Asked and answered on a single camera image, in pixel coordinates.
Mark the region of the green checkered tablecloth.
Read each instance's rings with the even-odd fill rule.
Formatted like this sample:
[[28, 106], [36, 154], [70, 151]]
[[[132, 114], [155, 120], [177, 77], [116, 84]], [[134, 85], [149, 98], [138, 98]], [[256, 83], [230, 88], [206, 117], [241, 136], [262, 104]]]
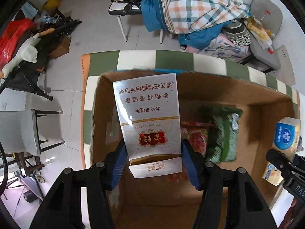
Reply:
[[92, 110], [101, 74], [132, 69], [203, 72], [242, 79], [276, 90], [292, 99], [294, 115], [300, 117], [299, 92], [275, 77], [254, 68], [221, 58], [168, 50], [117, 50], [81, 57], [83, 92], [81, 108], [81, 159], [91, 164]]

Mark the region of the red floral packet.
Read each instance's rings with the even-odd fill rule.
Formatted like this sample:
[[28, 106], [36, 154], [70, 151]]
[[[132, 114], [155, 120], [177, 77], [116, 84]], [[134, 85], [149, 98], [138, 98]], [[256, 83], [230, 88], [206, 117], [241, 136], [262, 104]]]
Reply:
[[[204, 157], [208, 145], [208, 133], [214, 129], [215, 123], [212, 122], [180, 122], [181, 139], [187, 139], [195, 152], [199, 152]], [[169, 182], [182, 182], [189, 180], [187, 171], [182, 165], [182, 172], [168, 175]]]

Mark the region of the white cigarette carton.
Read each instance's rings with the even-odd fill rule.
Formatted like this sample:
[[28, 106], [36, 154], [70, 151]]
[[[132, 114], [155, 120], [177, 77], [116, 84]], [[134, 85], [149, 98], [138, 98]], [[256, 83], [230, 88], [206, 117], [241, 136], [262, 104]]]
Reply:
[[134, 178], [182, 172], [176, 75], [116, 81], [113, 89], [129, 170]]

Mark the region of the red plastic bag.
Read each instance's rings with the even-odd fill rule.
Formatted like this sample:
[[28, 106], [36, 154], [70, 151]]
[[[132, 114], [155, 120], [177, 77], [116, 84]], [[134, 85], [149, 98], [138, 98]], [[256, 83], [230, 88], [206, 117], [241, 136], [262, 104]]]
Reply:
[[1, 69], [3, 69], [3, 67], [12, 59], [12, 55], [15, 51], [17, 43], [22, 38], [24, 33], [33, 29], [34, 27], [35, 24], [29, 18], [19, 21], [11, 21], [8, 24], [3, 34], [1, 35], [0, 40]]

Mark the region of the folding bed frame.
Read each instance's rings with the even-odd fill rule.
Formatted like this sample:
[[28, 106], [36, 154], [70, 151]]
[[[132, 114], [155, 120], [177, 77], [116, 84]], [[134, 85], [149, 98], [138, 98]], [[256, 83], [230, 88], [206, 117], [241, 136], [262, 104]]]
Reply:
[[128, 39], [124, 31], [121, 17], [125, 15], [142, 15], [146, 30], [149, 32], [159, 31], [159, 44], [163, 43], [164, 30], [161, 25], [162, 21], [159, 20], [159, 14], [150, 1], [145, 0], [142, 2], [142, 0], [131, 0], [126, 3], [112, 1], [108, 12], [109, 15], [117, 18], [125, 42], [127, 42]]

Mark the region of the black white patterned cushion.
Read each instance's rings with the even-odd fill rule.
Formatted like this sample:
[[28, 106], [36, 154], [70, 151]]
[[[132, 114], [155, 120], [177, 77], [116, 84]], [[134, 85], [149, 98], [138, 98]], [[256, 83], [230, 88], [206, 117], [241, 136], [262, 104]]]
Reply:
[[245, 47], [251, 44], [251, 36], [246, 26], [238, 20], [233, 20], [230, 24], [222, 28], [222, 33], [234, 45]]

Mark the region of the small cardboard box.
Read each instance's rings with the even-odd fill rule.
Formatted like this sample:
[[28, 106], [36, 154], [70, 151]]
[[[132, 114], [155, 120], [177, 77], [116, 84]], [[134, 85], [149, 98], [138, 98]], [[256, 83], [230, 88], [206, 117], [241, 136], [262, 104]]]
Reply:
[[56, 59], [69, 53], [70, 43], [71, 38], [67, 35], [62, 35], [50, 48], [49, 56]]

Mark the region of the grey chair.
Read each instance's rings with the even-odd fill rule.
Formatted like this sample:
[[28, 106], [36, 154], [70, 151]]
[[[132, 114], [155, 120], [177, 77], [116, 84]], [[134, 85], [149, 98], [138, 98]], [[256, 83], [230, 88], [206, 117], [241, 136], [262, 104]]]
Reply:
[[[271, 35], [269, 37], [273, 41], [283, 21], [283, 15], [279, 7], [270, 0], [252, 0], [250, 11], [254, 18], [261, 22], [263, 29], [270, 32]], [[273, 45], [268, 49], [263, 49], [258, 40], [254, 36], [251, 37], [251, 57], [267, 66], [263, 73], [279, 70], [281, 64]]]

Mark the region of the green wipes packet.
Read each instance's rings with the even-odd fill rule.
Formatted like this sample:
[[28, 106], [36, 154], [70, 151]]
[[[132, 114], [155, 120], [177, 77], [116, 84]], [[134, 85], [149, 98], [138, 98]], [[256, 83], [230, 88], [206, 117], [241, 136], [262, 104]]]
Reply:
[[212, 105], [202, 106], [200, 114], [210, 123], [205, 159], [215, 164], [235, 161], [243, 111], [233, 106]]

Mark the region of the black tripod pile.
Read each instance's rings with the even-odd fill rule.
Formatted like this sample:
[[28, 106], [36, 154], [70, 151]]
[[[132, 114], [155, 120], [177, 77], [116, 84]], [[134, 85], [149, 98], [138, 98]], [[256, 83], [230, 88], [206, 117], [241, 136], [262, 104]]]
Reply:
[[38, 86], [38, 77], [46, 72], [49, 60], [69, 52], [70, 36], [81, 23], [67, 17], [24, 40], [1, 70], [1, 92], [9, 88], [52, 101], [53, 97]]

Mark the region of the yellow bin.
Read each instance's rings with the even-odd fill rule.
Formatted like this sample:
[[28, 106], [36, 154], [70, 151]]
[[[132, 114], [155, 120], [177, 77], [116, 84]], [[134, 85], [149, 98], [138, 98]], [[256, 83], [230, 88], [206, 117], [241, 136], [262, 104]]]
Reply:
[[47, 0], [46, 3], [42, 6], [43, 11], [47, 11], [52, 14], [60, 6], [60, 0]]

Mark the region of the floral folded quilt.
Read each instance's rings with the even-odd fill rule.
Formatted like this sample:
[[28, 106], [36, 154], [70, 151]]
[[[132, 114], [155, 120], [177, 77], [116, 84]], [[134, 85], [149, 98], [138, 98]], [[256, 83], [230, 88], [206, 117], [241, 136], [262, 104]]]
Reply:
[[211, 40], [209, 46], [203, 50], [187, 46], [185, 51], [230, 60], [236, 63], [240, 63], [251, 54], [248, 46], [241, 47], [233, 44], [223, 33]]

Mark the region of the white goose plush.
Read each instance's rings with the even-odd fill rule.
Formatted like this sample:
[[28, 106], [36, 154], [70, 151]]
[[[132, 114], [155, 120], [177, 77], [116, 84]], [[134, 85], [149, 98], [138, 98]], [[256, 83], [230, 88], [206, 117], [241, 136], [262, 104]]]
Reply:
[[30, 37], [24, 43], [22, 43], [16, 53], [16, 56], [13, 57], [12, 60], [8, 62], [1, 70], [1, 79], [7, 78], [10, 72], [12, 72], [13, 68], [19, 65], [19, 63], [23, 60], [29, 61], [31, 63], [36, 63], [38, 54], [36, 45], [41, 41], [41, 37], [53, 33], [54, 31], [54, 28], [50, 28], [41, 33], [37, 33], [36, 35]]

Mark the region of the brown cardboard box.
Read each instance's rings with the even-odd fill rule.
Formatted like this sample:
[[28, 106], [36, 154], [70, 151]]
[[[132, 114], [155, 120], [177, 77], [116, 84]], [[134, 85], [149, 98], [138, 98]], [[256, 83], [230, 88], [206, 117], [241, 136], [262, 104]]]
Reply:
[[263, 180], [298, 97], [200, 72], [101, 75], [92, 109], [91, 228], [276, 228]]

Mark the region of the white chair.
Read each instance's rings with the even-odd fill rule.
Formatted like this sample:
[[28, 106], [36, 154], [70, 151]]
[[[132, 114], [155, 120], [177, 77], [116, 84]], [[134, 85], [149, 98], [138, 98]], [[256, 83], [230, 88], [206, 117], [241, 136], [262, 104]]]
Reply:
[[65, 144], [66, 109], [34, 94], [5, 90], [1, 94], [1, 144], [7, 154], [43, 152]]

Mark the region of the yellow snack bag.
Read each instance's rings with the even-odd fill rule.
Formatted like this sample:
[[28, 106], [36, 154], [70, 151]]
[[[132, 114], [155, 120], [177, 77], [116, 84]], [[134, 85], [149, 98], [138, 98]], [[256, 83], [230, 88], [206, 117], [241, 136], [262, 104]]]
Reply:
[[258, 44], [263, 50], [267, 50], [270, 54], [274, 53], [272, 47], [272, 40], [268, 31], [264, 29], [259, 20], [254, 17], [250, 17], [245, 20], [247, 30], [254, 36]]

